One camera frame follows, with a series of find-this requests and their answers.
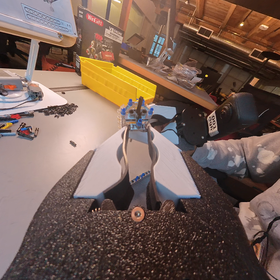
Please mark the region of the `wooden workbench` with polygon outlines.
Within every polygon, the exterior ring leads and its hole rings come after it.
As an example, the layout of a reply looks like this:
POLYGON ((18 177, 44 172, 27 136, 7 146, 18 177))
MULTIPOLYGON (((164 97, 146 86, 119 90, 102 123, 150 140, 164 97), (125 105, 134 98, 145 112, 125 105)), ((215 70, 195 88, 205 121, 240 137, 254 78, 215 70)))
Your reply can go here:
POLYGON ((120 67, 155 84, 157 86, 156 94, 159 96, 182 102, 190 100, 191 102, 197 103, 211 111, 214 111, 218 107, 205 91, 199 90, 195 87, 192 89, 185 89, 184 87, 166 79, 161 73, 153 71, 145 65, 133 61, 124 54, 119 55, 118 64, 120 67))

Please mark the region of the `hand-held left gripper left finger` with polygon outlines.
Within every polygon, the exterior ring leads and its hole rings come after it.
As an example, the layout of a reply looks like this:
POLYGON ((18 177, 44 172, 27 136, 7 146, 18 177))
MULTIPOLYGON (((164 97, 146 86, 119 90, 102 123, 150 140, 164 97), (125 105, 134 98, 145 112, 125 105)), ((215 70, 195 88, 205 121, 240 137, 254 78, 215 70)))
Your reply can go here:
POLYGON ((128 134, 129 128, 123 127, 94 150, 74 198, 93 198, 98 205, 110 199, 117 210, 129 208, 134 190, 128 172, 128 134))

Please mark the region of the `black printed toy box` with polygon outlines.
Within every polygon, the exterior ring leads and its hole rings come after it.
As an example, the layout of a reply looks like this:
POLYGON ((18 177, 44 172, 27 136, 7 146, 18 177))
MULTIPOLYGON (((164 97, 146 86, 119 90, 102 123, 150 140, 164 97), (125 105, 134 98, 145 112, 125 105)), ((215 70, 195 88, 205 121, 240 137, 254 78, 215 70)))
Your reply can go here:
POLYGON ((81 5, 77 15, 76 73, 81 76, 80 57, 115 63, 124 31, 81 5))

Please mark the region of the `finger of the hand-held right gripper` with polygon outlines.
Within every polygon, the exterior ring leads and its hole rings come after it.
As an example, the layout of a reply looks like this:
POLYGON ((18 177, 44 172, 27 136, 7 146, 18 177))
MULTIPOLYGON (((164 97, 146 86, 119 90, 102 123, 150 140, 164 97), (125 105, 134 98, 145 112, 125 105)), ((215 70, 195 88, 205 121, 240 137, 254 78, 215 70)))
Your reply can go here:
POLYGON ((151 108, 153 108, 152 119, 156 120, 171 120, 177 114, 175 107, 152 105, 151 108))
MULTIPOLYGON (((175 145, 179 144, 179 137, 177 136, 176 121, 164 125, 161 134, 175 145)), ((129 131, 129 138, 144 144, 148 144, 147 132, 129 131)))

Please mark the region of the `pile of black toy pieces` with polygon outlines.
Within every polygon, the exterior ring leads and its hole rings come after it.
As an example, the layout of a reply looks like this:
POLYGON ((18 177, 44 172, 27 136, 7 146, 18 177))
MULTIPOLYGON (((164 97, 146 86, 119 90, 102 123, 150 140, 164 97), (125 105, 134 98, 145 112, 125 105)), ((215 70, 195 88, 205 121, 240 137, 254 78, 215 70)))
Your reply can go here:
POLYGON ((67 103, 61 106, 48 106, 46 109, 42 110, 45 116, 53 116, 55 118, 64 117, 65 115, 73 114, 78 108, 78 105, 74 103, 67 103))

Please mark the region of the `silver ventilation duct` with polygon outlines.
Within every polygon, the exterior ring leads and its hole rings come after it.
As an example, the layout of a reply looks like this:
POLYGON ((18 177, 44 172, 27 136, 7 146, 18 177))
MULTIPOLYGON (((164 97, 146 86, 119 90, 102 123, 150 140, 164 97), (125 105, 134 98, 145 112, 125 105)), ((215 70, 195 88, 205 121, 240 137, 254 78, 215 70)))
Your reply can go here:
POLYGON ((266 59, 261 56, 262 50, 246 47, 233 40, 218 36, 212 30, 209 30, 209 37, 204 36, 201 34, 201 29, 206 30, 205 27, 197 28, 194 25, 184 24, 178 33, 180 37, 193 44, 200 51, 240 68, 253 70, 266 59))

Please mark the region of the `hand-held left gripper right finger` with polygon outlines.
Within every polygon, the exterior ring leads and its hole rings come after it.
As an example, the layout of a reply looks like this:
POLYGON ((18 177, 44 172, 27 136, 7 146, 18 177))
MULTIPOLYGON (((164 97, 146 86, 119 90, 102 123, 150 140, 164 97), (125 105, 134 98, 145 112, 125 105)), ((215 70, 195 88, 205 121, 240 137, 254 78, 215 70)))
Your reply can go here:
POLYGON ((200 199, 201 195, 182 156, 182 151, 151 126, 147 130, 152 160, 146 204, 157 211, 167 200, 177 207, 180 199, 200 199))

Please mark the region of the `window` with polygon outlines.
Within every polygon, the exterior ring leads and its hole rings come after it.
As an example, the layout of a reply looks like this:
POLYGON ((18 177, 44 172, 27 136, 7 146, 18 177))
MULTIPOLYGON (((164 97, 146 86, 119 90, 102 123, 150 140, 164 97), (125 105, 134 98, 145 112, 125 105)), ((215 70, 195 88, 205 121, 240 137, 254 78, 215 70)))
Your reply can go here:
POLYGON ((154 57, 159 57, 162 47, 165 43, 166 35, 158 33, 155 34, 149 54, 154 57))

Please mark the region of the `black lamp on pole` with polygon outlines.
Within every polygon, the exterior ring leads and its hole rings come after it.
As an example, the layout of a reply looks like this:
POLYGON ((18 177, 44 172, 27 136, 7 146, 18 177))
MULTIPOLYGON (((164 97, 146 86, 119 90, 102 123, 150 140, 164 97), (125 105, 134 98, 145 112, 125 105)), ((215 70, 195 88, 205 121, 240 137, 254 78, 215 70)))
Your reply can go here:
POLYGON ((255 71, 255 73, 252 75, 250 80, 248 81, 248 84, 252 82, 252 80, 255 78, 255 76, 260 72, 262 68, 267 64, 269 60, 273 61, 279 61, 280 60, 280 55, 271 51, 263 51, 261 55, 265 58, 264 62, 262 65, 255 71))

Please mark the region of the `grey motor block, orange part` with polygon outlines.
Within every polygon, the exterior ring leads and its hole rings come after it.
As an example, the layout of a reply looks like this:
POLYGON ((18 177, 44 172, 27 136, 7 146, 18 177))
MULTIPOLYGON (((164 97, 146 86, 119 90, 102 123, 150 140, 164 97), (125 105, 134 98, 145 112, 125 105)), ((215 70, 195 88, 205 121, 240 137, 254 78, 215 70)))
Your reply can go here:
POLYGON ((7 91, 23 90, 23 82, 25 81, 25 78, 9 70, 1 69, 0 71, 0 83, 7 91))

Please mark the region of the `open toy instruction booklet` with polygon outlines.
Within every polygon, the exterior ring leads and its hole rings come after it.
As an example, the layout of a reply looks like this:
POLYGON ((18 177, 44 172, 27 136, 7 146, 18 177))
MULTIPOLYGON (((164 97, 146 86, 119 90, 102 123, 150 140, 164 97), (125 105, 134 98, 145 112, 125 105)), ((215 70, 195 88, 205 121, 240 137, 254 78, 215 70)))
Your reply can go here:
POLYGON ((1 28, 61 41, 77 37, 70 0, 1 0, 1 28))

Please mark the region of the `small grey motor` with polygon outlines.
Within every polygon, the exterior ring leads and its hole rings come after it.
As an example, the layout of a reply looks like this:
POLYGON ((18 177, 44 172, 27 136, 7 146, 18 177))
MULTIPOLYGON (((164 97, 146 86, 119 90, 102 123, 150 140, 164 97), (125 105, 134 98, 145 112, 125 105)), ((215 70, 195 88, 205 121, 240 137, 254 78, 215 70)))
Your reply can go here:
POLYGON ((44 93, 42 89, 40 88, 39 84, 37 83, 29 83, 27 86, 27 92, 29 97, 32 99, 37 99, 42 101, 44 97, 44 93))

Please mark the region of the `yellow plastic bin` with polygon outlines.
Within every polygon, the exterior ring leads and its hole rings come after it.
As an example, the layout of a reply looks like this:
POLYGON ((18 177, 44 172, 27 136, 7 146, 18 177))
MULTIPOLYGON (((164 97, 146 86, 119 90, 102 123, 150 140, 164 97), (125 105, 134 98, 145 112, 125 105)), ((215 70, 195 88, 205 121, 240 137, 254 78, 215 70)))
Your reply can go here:
POLYGON ((136 101, 140 96, 145 103, 151 102, 156 94, 156 85, 113 63, 79 57, 82 84, 114 104, 127 105, 129 99, 136 101))

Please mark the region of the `white metal stand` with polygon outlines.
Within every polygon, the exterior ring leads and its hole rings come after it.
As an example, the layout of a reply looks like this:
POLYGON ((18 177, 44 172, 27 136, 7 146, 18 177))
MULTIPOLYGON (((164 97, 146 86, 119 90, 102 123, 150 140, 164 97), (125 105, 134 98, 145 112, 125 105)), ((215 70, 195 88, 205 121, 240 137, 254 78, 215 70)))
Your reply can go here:
POLYGON ((43 40, 61 42, 63 35, 56 30, 51 30, 37 24, 28 23, 3 13, 0 14, 0 25, 1 30, 5 33, 14 35, 17 34, 20 37, 31 39, 27 70, 25 73, 26 80, 28 83, 31 83, 39 51, 39 42, 43 40))

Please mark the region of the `grey desk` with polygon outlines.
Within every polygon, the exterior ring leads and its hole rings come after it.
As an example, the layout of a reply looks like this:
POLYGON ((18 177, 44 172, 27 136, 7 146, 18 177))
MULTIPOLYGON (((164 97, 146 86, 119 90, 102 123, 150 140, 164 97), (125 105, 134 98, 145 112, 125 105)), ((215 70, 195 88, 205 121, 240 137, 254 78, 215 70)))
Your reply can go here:
POLYGON ((118 131, 120 106, 90 89, 58 95, 78 105, 77 110, 59 118, 38 112, 24 118, 27 125, 39 128, 34 140, 1 138, 1 277, 48 192, 86 153, 118 131))

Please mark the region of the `white base with battery box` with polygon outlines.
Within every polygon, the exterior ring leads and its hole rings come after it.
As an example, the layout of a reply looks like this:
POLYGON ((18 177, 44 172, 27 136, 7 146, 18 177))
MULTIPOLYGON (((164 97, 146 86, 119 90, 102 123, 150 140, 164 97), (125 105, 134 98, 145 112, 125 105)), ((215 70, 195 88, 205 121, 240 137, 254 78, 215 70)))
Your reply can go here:
POLYGON ((0 115, 16 114, 25 111, 36 111, 40 109, 45 109, 48 106, 61 106, 67 104, 67 100, 65 98, 53 92, 51 89, 47 88, 41 83, 38 84, 44 93, 44 97, 42 101, 25 103, 17 108, 10 109, 10 110, 1 110, 0 115))

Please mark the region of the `pile of colourful toy pieces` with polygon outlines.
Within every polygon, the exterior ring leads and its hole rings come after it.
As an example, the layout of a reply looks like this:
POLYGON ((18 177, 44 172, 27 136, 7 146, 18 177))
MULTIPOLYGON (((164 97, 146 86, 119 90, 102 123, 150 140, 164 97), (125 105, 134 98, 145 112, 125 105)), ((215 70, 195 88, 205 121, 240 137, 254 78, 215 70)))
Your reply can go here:
POLYGON ((39 128, 27 125, 24 118, 34 117, 34 111, 24 111, 0 116, 0 137, 19 136, 33 140, 37 137, 39 128))

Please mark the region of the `pile of clear plastic bags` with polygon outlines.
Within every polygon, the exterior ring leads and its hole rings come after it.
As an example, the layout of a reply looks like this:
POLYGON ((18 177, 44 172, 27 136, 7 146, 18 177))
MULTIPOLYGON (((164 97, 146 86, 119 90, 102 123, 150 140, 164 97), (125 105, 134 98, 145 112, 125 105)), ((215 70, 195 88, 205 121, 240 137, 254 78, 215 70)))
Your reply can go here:
POLYGON ((163 58, 151 58, 147 60, 146 66, 186 89, 192 89, 197 83, 200 83, 204 78, 198 77, 201 70, 177 63, 175 66, 167 66, 163 63, 163 58))

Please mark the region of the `long grey beam panel assembly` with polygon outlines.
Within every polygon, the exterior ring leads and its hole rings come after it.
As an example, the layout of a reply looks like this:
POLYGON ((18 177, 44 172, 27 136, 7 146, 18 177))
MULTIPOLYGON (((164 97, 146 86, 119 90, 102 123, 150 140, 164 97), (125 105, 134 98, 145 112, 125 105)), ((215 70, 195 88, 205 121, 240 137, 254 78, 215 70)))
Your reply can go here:
POLYGON ((133 185, 133 184, 135 184, 136 182, 138 182, 138 181, 140 181, 140 180, 142 180, 142 179, 145 179, 146 177, 149 177, 150 174, 151 174, 151 171, 148 170, 148 171, 146 171, 146 172, 140 174, 139 176, 136 176, 134 179, 130 180, 129 182, 130 182, 131 185, 133 185))

